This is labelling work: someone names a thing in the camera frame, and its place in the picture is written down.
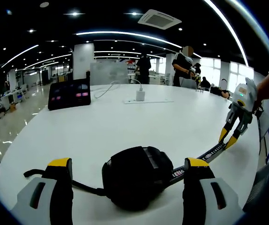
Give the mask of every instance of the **white power adapter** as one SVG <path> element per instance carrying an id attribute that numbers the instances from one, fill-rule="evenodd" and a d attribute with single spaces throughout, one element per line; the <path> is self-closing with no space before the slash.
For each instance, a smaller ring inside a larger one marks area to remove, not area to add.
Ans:
<path id="1" fill-rule="evenodd" d="M 140 88 L 136 91 L 136 101 L 142 102 L 145 100 L 145 92 L 143 91 L 143 88 Z"/>

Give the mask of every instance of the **glossy floor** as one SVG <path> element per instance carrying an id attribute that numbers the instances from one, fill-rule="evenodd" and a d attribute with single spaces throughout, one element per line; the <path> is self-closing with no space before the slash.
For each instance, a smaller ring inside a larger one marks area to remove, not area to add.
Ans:
<path id="1" fill-rule="evenodd" d="M 14 112 L 7 111 L 0 119 L 0 160 L 21 130 L 47 106 L 49 90 L 50 85 L 30 88 L 27 100 L 17 104 Z"/>

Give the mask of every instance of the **window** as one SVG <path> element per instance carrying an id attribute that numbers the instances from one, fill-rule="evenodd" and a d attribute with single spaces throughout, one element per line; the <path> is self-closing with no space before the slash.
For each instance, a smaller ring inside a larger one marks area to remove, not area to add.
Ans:
<path id="1" fill-rule="evenodd" d="M 201 77 L 206 77 L 208 82 L 219 86 L 221 73 L 221 60 L 212 58 L 201 58 Z"/>
<path id="2" fill-rule="evenodd" d="M 158 67 L 158 73 L 165 74 L 166 73 L 166 58 L 160 58 L 159 59 L 159 67 Z"/>
<path id="3" fill-rule="evenodd" d="M 254 78 L 254 69 L 245 65 L 230 62 L 230 77 L 228 82 L 228 90 L 234 92 L 240 83 L 246 83 L 246 77 Z"/>
<path id="4" fill-rule="evenodd" d="M 156 71 L 156 59 L 151 59 L 150 63 L 151 63 L 150 70 Z"/>

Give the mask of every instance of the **round table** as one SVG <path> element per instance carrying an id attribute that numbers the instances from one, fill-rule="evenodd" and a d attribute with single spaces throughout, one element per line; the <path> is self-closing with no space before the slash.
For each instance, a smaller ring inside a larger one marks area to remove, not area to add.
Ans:
<path id="1" fill-rule="evenodd" d="M 143 88 L 148 101 L 173 102 L 124 104 L 125 100 L 134 99 L 139 89 L 139 85 L 125 84 L 99 99 L 92 96 L 92 103 L 87 106 L 43 109 L 19 133 L 0 164 L 0 200 L 4 205 L 12 209 L 16 204 L 17 194 L 29 182 L 23 176 L 25 171 L 44 170 L 57 158 L 72 158 L 74 180 L 102 188 L 103 164 L 124 149 L 156 147 L 167 153 L 176 168 L 184 164 L 186 157 L 197 158 L 218 143 L 229 100 L 180 87 L 143 85 Z M 254 117 L 237 143 L 210 163 L 215 176 L 222 177 L 238 194 L 241 207 L 251 191 L 258 157 L 259 133 Z M 183 182 L 172 185 L 141 212 L 124 211 L 106 197 L 73 189 L 73 222 L 180 225 L 183 189 Z"/>

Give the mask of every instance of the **ceiling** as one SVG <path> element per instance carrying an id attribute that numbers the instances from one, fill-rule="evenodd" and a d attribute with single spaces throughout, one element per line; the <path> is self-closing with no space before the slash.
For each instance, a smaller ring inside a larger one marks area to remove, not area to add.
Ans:
<path id="1" fill-rule="evenodd" d="M 20 52 L 39 45 L 0 68 L 0 75 L 5 75 L 12 68 L 21 69 L 41 60 L 69 54 L 74 45 L 87 41 L 94 43 L 95 51 L 138 53 L 146 51 L 149 54 L 163 57 L 167 53 L 179 51 L 179 48 L 175 46 L 142 37 L 120 34 L 75 35 L 79 32 L 96 30 L 145 34 L 181 46 L 190 45 L 194 48 L 195 53 L 202 57 L 218 58 L 220 55 L 223 61 L 236 61 L 244 64 L 234 38 L 216 13 L 202 0 L 183 1 L 183 5 L 179 7 L 175 2 L 169 6 L 166 3 L 155 4 L 139 1 L 127 4 L 125 1 L 87 3 L 69 0 L 59 3 L 49 0 L 49 6 L 41 8 L 42 2 L 43 0 L 10 1 L 9 3 L 3 1 L 0 3 L 0 67 Z M 234 9 L 224 1 L 214 2 L 241 40 L 249 66 L 266 75 L 269 71 L 269 54 L 263 44 Z M 260 3 L 255 5 L 250 1 L 248 6 L 269 33 L 269 21 L 261 10 L 263 5 Z M 141 15 L 125 14 L 132 12 L 144 14 L 149 9 L 166 13 L 182 22 L 167 30 L 161 30 L 138 24 Z M 64 15 L 73 12 L 82 13 L 82 15 Z M 108 53 L 95 53 L 95 56 L 106 55 Z M 136 57 L 137 55 L 125 53 L 125 56 Z M 72 61 L 72 56 L 62 57 L 56 61 L 64 62 L 68 59 Z"/>

